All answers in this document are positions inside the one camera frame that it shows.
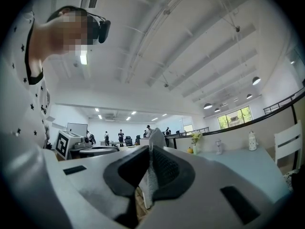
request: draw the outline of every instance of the floor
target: floor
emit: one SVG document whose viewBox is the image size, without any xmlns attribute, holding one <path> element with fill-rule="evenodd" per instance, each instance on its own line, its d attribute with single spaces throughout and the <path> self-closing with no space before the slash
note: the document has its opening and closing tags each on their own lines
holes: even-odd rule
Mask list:
<svg viewBox="0 0 305 229">
<path fill-rule="evenodd" d="M 135 204 L 137 210 L 137 218 L 139 223 L 147 216 L 150 209 L 146 209 L 143 200 L 143 194 L 139 187 L 135 191 Z"/>
</svg>

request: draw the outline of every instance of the window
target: window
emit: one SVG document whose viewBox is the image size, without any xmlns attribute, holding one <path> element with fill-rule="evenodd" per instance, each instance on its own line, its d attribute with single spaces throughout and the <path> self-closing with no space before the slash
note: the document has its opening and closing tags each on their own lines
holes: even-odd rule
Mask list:
<svg viewBox="0 0 305 229">
<path fill-rule="evenodd" d="M 193 131 L 193 125 L 185 125 L 184 130 L 185 130 L 185 132 L 192 132 Z"/>
<path fill-rule="evenodd" d="M 218 117 L 220 129 L 240 125 L 252 120 L 253 118 L 249 106 Z"/>
</svg>

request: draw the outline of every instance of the star-patterned shirt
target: star-patterned shirt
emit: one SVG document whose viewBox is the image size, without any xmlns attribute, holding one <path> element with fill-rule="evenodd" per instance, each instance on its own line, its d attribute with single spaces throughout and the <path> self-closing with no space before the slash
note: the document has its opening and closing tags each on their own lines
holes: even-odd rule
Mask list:
<svg viewBox="0 0 305 229">
<path fill-rule="evenodd" d="M 45 118 L 48 91 L 43 71 L 31 76 L 29 43 L 32 11 L 21 12 L 0 49 L 0 131 L 46 146 Z"/>
</svg>

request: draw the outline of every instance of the flower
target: flower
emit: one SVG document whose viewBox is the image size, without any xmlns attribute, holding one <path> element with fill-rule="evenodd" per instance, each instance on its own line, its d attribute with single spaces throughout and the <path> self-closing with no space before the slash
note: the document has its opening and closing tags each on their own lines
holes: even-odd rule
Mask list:
<svg viewBox="0 0 305 229">
<path fill-rule="evenodd" d="M 192 144 L 195 144 L 199 141 L 201 138 L 202 134 L 201 133 L 193 133 L 192 134 Z"/>
</svg>

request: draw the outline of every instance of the hair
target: hair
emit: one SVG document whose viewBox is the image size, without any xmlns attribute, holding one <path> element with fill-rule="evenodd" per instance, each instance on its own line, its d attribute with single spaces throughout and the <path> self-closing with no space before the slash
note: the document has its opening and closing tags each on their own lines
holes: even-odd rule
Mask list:
<svg viewBox="0 0 305 229">
<path fill-rule="evenodd" d="M 48 18 L 47 22 L 49 22 L 49 21 L 51 21 L 51 20 L 53 20 L 53 19 L 58 18 L 58 17 L 60 16 L 60 15 L 59 15 L 59 12 L 63 11 L 64 9 L 70 9 L 70 11 L 83 11 L 83 12 L 86 12 L 86 13 L 87 13 L 87 11 L 86 11 L 85 9 L 67 5 L 67 6 L 61 7 L 60 9 L 58 9 L 58 10 L 56 10 L 54 13 L 52 13 L 52 14 L 50 15 L 50 17 Z"/>
</svg>

